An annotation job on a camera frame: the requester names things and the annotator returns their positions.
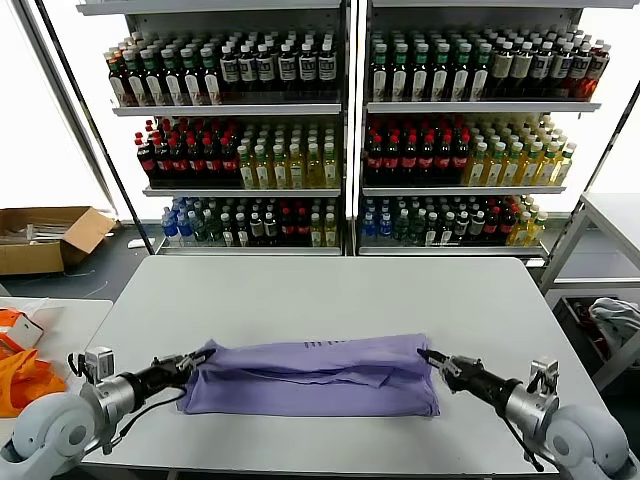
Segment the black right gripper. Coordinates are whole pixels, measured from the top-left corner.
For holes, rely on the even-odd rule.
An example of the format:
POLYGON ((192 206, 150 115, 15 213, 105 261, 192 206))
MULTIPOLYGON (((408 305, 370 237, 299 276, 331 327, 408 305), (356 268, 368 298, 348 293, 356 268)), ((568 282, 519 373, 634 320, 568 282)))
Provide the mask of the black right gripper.
POLYGON ((485 369, 480 359, 446 357, 431 349, 418 349, 418 355, 436 369, 452 393, 466 391, 489 405, 498 405, 507 381, 485 369))

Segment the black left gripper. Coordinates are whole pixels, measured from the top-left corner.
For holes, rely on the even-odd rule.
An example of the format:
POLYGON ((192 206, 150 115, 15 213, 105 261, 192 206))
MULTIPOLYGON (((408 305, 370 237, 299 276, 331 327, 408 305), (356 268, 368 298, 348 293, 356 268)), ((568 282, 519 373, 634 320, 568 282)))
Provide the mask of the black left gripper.
POLYGON ((155 358, 149 367, 133 374, 132 386, 136 396, 152 397, 166 388, 185 386, 192 370, 215 353, 215 348, 205 348, 186 355, 155 358))

